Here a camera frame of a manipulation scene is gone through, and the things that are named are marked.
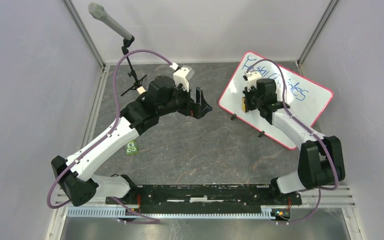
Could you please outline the pink framed whiteboard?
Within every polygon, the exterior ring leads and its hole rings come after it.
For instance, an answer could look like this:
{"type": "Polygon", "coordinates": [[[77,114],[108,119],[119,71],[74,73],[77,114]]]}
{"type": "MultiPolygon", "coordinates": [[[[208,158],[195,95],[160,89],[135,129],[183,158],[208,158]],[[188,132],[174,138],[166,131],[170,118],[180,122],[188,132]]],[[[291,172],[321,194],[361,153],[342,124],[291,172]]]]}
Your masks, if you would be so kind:
{"type": "Polygon", "coordinates": [[[310,127],[314,125],[333,99],[333,91],[282,65],[275,67],[272,63],[265,61],[264,56],[255,52],[248,51],[244,54],[219,99],[219,106],[230,114],[236,115],[238,119],[259,132],[264,132],[266,136],[285,148],[295,149],[296,145],[293,141],[281,130],[263,119],[258,110],[243,111],[243,90],[247,86],[243,76],[249,67],[253,67],[253,70],[258,71],[263,78],[275,80],[279,100],[282,98],[283,87],[281,77],[284,76],[287,88],[286,103],[291,107],[291,111],[297,118],[310,127]]]}

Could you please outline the yellow whiteboard eraser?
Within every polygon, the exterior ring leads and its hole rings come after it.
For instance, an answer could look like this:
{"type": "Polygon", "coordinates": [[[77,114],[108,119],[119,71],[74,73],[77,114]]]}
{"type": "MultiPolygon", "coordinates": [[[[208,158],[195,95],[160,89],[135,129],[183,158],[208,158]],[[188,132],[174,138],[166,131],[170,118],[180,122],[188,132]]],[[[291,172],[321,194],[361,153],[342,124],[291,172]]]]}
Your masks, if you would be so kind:
{"type": "Polygon", "coordinates": [[[242,97],[241,102],[242,102],[242,104],[241,104],[241,109],[242,109],[242,111],[243,111],[244,113],[247,113],[249,110],[248,110],[248,105],[247,105],[247,100],[246,100],[246,98],[245,98],[245,97],[242,97]]]}

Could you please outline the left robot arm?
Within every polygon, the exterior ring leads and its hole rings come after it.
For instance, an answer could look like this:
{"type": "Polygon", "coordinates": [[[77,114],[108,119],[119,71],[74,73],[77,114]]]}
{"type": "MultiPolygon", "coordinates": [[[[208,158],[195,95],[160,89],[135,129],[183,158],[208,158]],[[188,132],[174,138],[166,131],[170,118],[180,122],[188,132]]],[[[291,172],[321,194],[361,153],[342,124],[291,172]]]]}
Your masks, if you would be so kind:
{"type": "Polygon", "coordinates": [[[96,175],[96,170],[128,142],[135,140],[159,123],[162,116],[179,113],[200,119],[212,107],[197,87],[196,99],[182,83],[168,76],[157,76],[148,89],[120,111],[108,129],[78,152],[64,158],[56,156],[51,166],[68,203],[78,207],[94,197],[117,197],[125,204],[133,203],[137,190],[125,176],[96,175]]]}

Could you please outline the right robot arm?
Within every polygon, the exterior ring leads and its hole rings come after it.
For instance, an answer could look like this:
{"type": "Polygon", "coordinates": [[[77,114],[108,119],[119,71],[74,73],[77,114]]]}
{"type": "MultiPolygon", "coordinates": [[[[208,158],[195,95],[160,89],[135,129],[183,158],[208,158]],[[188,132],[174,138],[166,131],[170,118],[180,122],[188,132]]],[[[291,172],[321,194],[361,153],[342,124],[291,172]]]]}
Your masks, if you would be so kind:
{"type": "Polygon", "coordinates": [[[244,112],[257,110],[261,118],[281,130],[299,149],[297,170],[270,181],[269,199],[282,204],[292,192],[335,190],[346,177],[339,138],[326,136],[301,121],[284,99],[278,99],[273,79],[248,78],[243,94],[244,112]]]}

